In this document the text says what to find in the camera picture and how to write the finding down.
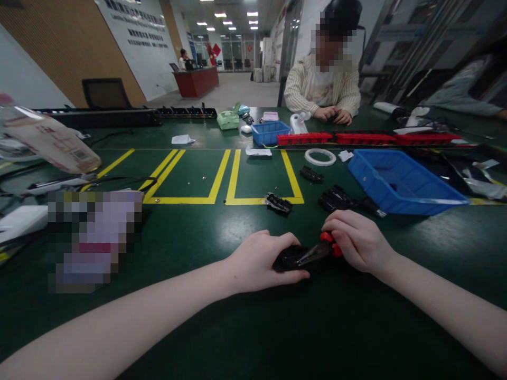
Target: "ceiling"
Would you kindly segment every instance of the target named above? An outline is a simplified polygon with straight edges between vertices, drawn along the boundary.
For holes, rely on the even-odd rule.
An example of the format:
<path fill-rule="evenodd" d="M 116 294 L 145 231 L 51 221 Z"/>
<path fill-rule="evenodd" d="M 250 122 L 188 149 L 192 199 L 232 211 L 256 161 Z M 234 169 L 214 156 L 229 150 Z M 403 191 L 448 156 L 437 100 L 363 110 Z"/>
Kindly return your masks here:
<path fill-rule="evenodd" d="M 285 0 L 172 0 L 185 15 L 193 34 L 206 34 L 207 27 L 214 27 L 220 34 L 252 33 L 251 26 L 258 26 L 257 32 L 270 32 Z M 258 17 L 247 17 L 247 12 L 258 12 Z M 215 17 L 215 13 L 226 13 L 227 17 Z M 257 25 L 250 25 L 249 20 L 258 20 Z M 224 25 L 223 21 L 232 21 L 232 25 Z M 207 26 L 199 26 L 197 22 L 206 22 Z"/>

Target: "red desk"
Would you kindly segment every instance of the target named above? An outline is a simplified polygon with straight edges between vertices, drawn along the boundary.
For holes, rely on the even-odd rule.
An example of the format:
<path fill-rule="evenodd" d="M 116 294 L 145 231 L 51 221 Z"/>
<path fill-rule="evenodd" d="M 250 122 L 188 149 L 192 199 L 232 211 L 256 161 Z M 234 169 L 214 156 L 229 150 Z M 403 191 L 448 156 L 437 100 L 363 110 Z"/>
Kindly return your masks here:
<path fill-rule="evenodd" d="M 219 85 L 216 66 L 173 74 L 182 98 L 200 98 Z"/>

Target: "green workbench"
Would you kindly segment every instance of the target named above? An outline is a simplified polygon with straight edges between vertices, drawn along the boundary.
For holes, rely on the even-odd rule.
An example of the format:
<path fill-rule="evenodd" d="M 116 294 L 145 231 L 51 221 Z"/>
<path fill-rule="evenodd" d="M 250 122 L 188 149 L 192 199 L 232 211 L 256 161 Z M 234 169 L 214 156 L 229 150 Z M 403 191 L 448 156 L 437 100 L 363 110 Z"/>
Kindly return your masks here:
<path fill-rule="evenodd" d="M 290 113 L 284 109 L 253 109 L 251 115 L 257 121 L 268 110 L 278 111 L 282 121 L 288 123 Z M 446 116 L 468 130 L 497 136 L 495 143 L 507 146 L 507 126 L 499 121 L 442 110 L 434 111 L 433 116 Z M 385 114 L 363 107 L 349 129 L 384 129 L 386 120 Z M 311 132 L 343 128 L 315 120 L 307 125 Z M 98 139 L 112 131 L 87 132 Z M 173 146 L 172 136 L 182 134 L 189 134 L 196 142 Z M 133 135 L 112 137 L 94 146 L 104 163 L 100 170 L 111 165 L 109 176 L 146 177 L 157 168 L 159 178 L 165 173 L 165 180 L 143 206 L 142 241 L 127 257 L 125 272 L 91 294 L 48 293 L 48 273 L 54 272 L 54 257 L 47 254 L 47 237 L 31 243 L 2 266 L 0 360 L 106 302 L 227 257 L 255 231 L 268 229 L 272 235 L 290 231 L 303 245 L 312 246 L 327 216 L 317 204 L 318 197 L 333 184 L 341 185 L 351 195 L 363 194 L 347 165 L 340 161 L 319 168 L 325 175 L 324 183 L 312 185 L 298 173 L 306 164 L 305 150 L 275 150 L 272 159 L 248 158 L 244 148 L 251 140 L 251 136 L 237 130 L 221 131 L 215 120 L 168 120 L 161 127 L 137 128 Z M 1 164 L 0 174 L 16 167 Z M 295 172 L 296 184 L 290 178 L 290 168 Z M 14 192 L 33 182 L 63 176 L 46 166 L 2 186 Z M 232 177 L 236 183 L 233 192 Z M 108 191 L 118 186 L 107 183 L 92 189 Z M 141 183 L 129 186 L 137 189 Z M 268 191 L 298 199 L 288 218 L 256 204 Z M 245 204 L 230 202 L 233 198 Z M 0 201 L 1 207 L 6 205 L 7 200 Z M 388 215 L 375 221 L 395 250 L 507 309 L 506 215 L 503 206 L 466 206 L 433 217 Z M 207 307 L 120 378 L 391 375 L 494 377 L 404 297 L 336 259 L 318 265 L 309 281 L 240 294 Z"/>

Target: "small green box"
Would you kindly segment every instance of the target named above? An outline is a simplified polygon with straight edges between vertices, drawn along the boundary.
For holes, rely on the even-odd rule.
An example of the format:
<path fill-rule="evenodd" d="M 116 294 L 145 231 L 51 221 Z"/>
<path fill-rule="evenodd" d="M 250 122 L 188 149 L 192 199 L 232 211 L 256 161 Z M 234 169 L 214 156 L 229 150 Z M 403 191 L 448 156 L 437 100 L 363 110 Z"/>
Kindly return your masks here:
<path fill-rule="evenodd" d="M 236 103 L 232 111 L 224 111 L 218 114 L 217 121 L 221 130 L 235 129 L 239 125 L 239 107 L 241 103 Z"/>

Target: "black hat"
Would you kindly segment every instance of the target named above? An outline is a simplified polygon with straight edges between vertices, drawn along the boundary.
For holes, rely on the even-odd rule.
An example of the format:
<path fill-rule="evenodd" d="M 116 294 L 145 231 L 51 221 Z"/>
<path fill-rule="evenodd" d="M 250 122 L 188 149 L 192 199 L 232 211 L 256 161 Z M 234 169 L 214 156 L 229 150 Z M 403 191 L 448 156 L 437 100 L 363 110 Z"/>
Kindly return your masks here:
<path fill-rule="evenodd" d="M 351 35 L 358 28 L 362 11 L 358 0 L 331 0 L 321 15 L 319 30 L 331 37 Z"/>

